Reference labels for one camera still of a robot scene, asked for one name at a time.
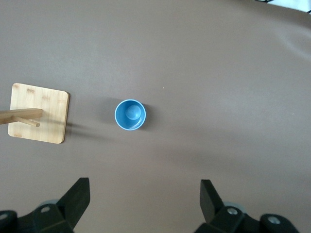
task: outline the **blue cup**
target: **blue cup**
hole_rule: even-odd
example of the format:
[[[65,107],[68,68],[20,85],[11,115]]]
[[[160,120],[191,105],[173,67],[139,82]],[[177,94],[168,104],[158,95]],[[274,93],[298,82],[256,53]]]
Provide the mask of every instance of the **blue cup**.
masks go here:
[[[116,123],[124,130],[136,130],[143,125],[146,110],[137,100],[124,100],[115,110]]]

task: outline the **wooden base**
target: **wooden base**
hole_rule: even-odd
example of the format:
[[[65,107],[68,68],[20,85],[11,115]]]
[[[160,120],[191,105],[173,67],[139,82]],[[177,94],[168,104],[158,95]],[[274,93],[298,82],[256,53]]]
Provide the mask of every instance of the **wooden base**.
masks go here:
[[[13,84],[11,110],[38,108],[43,110],[43,114],[41,118],[33,119],[40,123],[38,128],[21,122],[10,123],[9,135],[56,144],[62,143],[65,139],[68,104],[69,94],[65,91],[20,83]]]

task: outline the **wooden peg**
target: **wooden peg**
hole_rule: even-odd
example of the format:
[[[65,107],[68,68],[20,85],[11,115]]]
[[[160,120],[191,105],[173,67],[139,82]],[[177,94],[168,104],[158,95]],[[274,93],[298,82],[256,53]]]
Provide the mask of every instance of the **wooden peg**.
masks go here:
[[[13,119],[13,116],[21,118],[23,120],[29,120],[29,119],[36,119],[36,118],[42,117],[42,113],[43,113],[43,110],[38,109],[38,108],[26,108],[26,109],[0,111],[0,125],[20,121],[20,120],[16,120],[16,118]]]
[[[40,123],[31,121],[31,120],[27,120],[27,119],[24,119],[24,118],[21,118],[21,117],[18,117],[18,116],[12,116],[12,119],[14,121],[19,121],[21,123],[25,123],[27,125],[32,125],[32,126],[35,126],[35,127],[39,127],[40,126]]]

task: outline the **wooden stand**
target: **wooden stand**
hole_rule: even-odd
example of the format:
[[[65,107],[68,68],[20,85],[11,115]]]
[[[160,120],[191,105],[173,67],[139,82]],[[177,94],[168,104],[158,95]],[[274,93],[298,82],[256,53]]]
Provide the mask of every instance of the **wooden stand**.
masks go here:
[[[0,112],[0,124],[9,123],[12,137],[59,144],[65,139],[68,104],[65,91],[15,83],[11,110]]]

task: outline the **cup rim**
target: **cup rim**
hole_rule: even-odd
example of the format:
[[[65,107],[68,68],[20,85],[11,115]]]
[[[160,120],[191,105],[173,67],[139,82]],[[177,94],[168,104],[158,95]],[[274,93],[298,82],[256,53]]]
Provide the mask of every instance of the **cup rim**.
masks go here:
[[[121,126],[121,125],[119,124],[119,122],[118,122],[118,120],[117,120],[117,116],[116,116],[116,115],[117,115],[117,109],[119,108],[119,106],[120,106],[121,104],[123,104],[124,102],[128,102],[128,101],[134,101],[134,102],[138,103],[138,105],[140,105],[140,106],[142,107],[143,112],[144,112],[144,118],[143,118],[143,120],[141,121],[141,124],[140,124],[138,127],[133,128],[133,129],[127,129],[127,128]],[[138,100],[134,100],[134,99],[123,100],[123,101],[121,101],[121,102],[117,105],[117,107],[116,107],[116,110],[115,110],[115,121],[116,121],[117,125],[119,125],[119,126],[120,126],[122,129],[124,129],[124,130],[127,130],[127,131],[136,130],[136,129],[140,128],[140,127],[143,125],[143,123],[145,122],[145,120],[146,120],[146,109],[145,109],[144,105],[143,105],[141,102],[139,102]]]

